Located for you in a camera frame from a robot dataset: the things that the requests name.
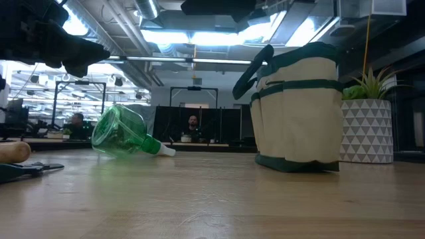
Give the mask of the white triangle-patterned plant pot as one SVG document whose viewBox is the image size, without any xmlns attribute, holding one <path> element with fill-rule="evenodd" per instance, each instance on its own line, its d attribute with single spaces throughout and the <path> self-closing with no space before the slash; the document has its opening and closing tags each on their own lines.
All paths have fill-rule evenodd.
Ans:
<svg viewBox="0 0 425 239">
<path fill-rule="evenodd" d="M 392 109 L 388 100 L 344 100 L 339 160 L 391 164 L 394 159 Z"/>
</svg>

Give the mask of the wooden-handled metal hand trowel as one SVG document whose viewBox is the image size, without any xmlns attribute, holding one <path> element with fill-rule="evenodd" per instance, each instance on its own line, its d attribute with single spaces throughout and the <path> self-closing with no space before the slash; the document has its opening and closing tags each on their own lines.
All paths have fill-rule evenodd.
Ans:
<svg viewBox="0 0 425 239">
<path fill-rule="evenodd" d="M 31 147 L 24 141 L 0 143 L 0 163 L 22 163 L 31 155 Z"/>
</svg>

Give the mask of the person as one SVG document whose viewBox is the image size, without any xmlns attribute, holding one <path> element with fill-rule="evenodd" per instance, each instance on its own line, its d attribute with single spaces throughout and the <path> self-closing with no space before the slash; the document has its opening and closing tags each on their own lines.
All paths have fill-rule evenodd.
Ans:
<svg viewBox="0 0 425 239">
<path fill-rule="evenodd" d="M 205 138 L 202 131 L 199 128 L 198 118 L 195 115 L 191 115 L 188 120 L 188 126 L 182 132 L 183 136 L 190 137 L 191 143 L 204 143 Z"/>
<path fill-rule="evenodd" d="M 84 115 L 74 113 L 71 118 L 71 123 L 64 125 L 64 131 L 69 133 L 69 139 L 87 140 L 92 134 L 92 126 L 85 123 Z"/>
</svg>

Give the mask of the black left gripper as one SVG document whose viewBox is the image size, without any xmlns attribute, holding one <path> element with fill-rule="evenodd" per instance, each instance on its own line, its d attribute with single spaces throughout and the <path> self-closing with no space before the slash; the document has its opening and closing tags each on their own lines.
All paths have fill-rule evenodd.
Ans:
<svg viewBox="0 0 425 239">
<path fill-rule="evenodd" d="M 0 60 L 42 62 L 83 78 L 110 57 L 103 45 L 68 34 L 68 0 L 0 0 Z"/>
</svg>

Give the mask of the green plastic spray bottle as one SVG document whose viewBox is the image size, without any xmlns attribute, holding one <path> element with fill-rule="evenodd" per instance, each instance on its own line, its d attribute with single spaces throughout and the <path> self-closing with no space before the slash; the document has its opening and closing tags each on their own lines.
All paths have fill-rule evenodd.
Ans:
<svg viewBox="0 0 425 239">
<path fill-rule="evenodd" d="M 115 157 L 139 152 L 175 156 L 176 151 L 148 134 L 141 115 L 116 104 L 98 120 L 91 137 L 92 148 Z"/>
</svg>

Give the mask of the black overhead fixture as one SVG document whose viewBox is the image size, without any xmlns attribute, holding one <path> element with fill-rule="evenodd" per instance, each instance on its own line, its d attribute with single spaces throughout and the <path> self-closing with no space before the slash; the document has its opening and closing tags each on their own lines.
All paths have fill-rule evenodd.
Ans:
<svg viewBox="0 0 425 239">
<path fill-rule="evenodd" d="M 180 6 L 186 15 L 229 15 L 238 23 L 256 8 L 256 0 L 185 0 Z"/>
</svg>

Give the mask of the black partition screen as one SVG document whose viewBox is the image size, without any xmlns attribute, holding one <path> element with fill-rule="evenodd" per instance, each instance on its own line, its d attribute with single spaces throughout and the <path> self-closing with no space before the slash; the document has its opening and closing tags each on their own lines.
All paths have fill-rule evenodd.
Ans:
<svg viewBox="0 0 425 239">
<path fill-rule="evenodd" d="M 240 110 L 166 106 L 156 107 L 153 136 L 162 142 L 181 142 L 191 115 L 198 118 L 204 143 L 230 143 L 240 137 Z"/>
</svg>

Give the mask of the beige green gardening bag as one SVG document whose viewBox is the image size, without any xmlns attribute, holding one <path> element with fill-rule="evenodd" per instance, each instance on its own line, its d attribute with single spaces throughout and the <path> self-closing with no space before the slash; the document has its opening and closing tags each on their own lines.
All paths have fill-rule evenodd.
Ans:
<svg viewBox="0 0 425 239">
<path fill-rule="evenodd" d="M 339 170 L 343 85 L 334 46 L 313 42 L 276 55 L 266 45 L 232 95 L 238 100 L 251 88 L 257 164 L 285 173 Z"/>
</svg>

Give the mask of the dark green pruning shears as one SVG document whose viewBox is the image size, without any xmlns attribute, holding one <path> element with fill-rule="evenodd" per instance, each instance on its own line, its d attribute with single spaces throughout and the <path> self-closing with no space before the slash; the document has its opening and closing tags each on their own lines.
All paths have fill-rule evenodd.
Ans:
<svg viewBox="0 0 425 239">
<path fill-rule="evenodd" d="M 29 165 L 15 163 L 0 163 L 0 183 L 8 183 L 23 177 L 38 177 L 45 171 L 64 169 L 59 163 L 36 162 Z"/>
</svg>

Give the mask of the dark background table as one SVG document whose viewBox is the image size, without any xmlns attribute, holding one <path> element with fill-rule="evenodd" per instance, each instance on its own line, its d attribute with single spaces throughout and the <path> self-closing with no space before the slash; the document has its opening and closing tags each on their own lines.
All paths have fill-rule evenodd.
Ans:
<svg viewBox="0 0 425 239">
<path fill-rule="evenodd" d="M 89 149 L 90 141 L 78 141 L 68 139 L 39 139 L 39 138 L 9 138 L 1 140 L 0 143 L 24 141 L 28 143 L 33 151 L 57 151 L 67 149 Z M 219 153 L 256 153 L 255 147 L 229 146 L 227 144 L 205 144 L 205 143 L 164 143 L 165 146 L 176 151 L 194 152 L 219 152 Z"/>
</svg>

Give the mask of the long ceiling light tube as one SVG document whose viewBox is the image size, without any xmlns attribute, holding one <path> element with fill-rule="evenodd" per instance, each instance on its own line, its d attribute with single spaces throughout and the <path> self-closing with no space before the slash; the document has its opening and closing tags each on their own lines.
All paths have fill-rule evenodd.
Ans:
<svg viewBox="0 0 425 239">
<path fill-rule="evenodd" d="M 208 63 L 208 64 L 236 64 L 249 65 L 251 60 L 229 60 L 212 58 L 173 58 L 173 57 L 155 57 L 155 56 L 110 56 L 109 61 L 146 61 L 146 62 L 173 62 L 173 63 Z"/>
</svg>

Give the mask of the silver ceiling duct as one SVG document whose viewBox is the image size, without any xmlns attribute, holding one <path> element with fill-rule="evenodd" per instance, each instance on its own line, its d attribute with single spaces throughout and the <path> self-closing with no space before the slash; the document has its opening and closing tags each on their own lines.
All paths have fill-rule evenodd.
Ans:
<svg viewBox="0 0 425 239">
<path fill-rule="evenodd" d="M 133 2 L 143 19 L 151 20 L 159 16 L 160 6 L 157 0 L 133 0 Z"/>
</svg>

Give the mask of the black robot station frame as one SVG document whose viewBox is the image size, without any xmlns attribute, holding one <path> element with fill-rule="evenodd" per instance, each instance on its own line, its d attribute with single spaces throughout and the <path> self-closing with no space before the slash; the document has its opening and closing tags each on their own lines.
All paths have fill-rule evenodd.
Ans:
<svg viewBox="0 0 425 239">
<path fill-rule="evenodd" d="M 53 99 L 53 109 L 52 109 L 52 118 L 51 118 L 51 123 L 49 125 L 49 129 L 60 129 L 60 126 L 55 124 L 55 119 L 56 119 L 56 105 L 57 105 L 57 101 L 58 101 L 58 94 L 59 92 L 61 92 L 62 90 L 65 89 L 65 87 L 67 87 L 70 84 L 75 84 L 75 85 L 101 85 L 103 86 L 103 89 L 100 90 L 100 92 L 102 93 L 102 105 L 101 105 L 101 113 L 104 113 L 104 108 L 105 108 L 105 99 L 106 99 L 106 83 L 105 82 L 90 82 L 90 81 L 83 81 L 83 80 L 76 80 L 76 81 L 56 81 L 55 83 L 55 88 L 54 88 L 54 99 Z"/>
<path fill-rule="evenodd" d="M 169 91 L 169 107 L 172 106 L 172 101 L 173 98 L 176 96 L 173 95 L 173 90 L 188 90 L 188 91 L 215 91 L 215 109 L 218 108 L 218 88 L 205 88 L 205 87 L 200 87 L 200 86 L 187 86 L 187 87 L 181 87 L 181 86 L 172 86 L 170 87 L 170 91 Z"/>
</svg>

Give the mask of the green succulent plant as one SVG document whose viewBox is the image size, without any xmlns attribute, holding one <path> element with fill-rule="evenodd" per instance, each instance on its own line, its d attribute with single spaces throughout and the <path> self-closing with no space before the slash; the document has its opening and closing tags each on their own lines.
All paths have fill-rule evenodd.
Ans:
<svg viewBox="0 0 425 239">
<path fill-rule="evenodd" d="M 397 87 L 408 87 L 406 84 L 390 83 L 392 77 L 404 71 L 405 69 L 392 70 L 391 66 L 386 66 L 374 75 L 373 68 L 369 67 L 367 71 L 361 72 L 359 78 L 351 76 L 355 84 L 343 89 L 342 100 L 383 100 L 391 90 Z"/>
</svg>

